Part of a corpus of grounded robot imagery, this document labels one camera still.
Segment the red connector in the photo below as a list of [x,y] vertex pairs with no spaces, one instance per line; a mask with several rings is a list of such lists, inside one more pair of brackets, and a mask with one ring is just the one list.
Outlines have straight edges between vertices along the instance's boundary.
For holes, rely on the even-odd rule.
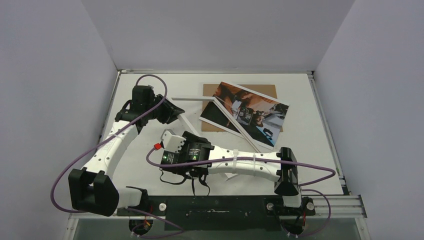
[[161,149],[161,148],[162,148],[162,145],[161,145],[160,143],[156,143],[156,144],[154,145],[154,148],[155,148],[156,150],[159,150],[159,149]]

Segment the gray wall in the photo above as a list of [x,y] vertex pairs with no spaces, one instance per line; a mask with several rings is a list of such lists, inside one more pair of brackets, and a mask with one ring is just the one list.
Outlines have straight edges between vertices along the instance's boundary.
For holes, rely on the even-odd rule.
[[315,70],[354,0],[82,0],[119,69]]
[[315,73],[375,240],[424,237],[423,23],[423,0],[356,0]]
[[[97,142],[116,69],[79,0],[0,3],[1,239],[62,239],[59,172]],[[56,191],[70,206],[67,181]]]

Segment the white cable tie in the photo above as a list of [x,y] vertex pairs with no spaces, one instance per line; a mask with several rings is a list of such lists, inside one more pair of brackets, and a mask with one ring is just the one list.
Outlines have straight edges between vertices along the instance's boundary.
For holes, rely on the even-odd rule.
[[236,166],[237,166],[237,155],[239,155],[239,150],[238,149],[234,149],[232,151],[233,154],[233,158],[232,158],[232,173],[235,174],[236,173]]
[[256,154],[253,153],[253,177],[255,176],[256,173]]
[[122,137],[121,137],[121,136],[119,136],[119,135],[113,134],[112,136],[115,136],[115,138],[117,138],[117,139],[121,139],[122,141],[124,141],[124,139],[122,139]]

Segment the printed photo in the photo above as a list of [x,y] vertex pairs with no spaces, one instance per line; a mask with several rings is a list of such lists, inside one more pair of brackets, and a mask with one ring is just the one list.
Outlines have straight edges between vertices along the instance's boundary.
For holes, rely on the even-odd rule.
[[[289,109],[288,104],[227,82],[221,82],[213,96],[259,145],[274,148]],[[200,119],[241,136],[213,102],[208,103]]]

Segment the screw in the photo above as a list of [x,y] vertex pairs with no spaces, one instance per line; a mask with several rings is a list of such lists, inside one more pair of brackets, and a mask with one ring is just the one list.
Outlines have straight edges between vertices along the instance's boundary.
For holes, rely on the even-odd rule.
[[162,212],[165,211],[167,209],[167,205],[165,203],[161,203],[159,204],[159,210],[161,210]]
[[272,202],[266,205],[266,209],[268,209],[269,211],[273,210],[273,207],[274,207],[274,204]]
[[306,204],[306,208],[308,209],[308,210],[314,210],[314,208],[315,208],[315,206],[314,206],[314,204],[312,203],[312,202],[308,202],[307,204]]

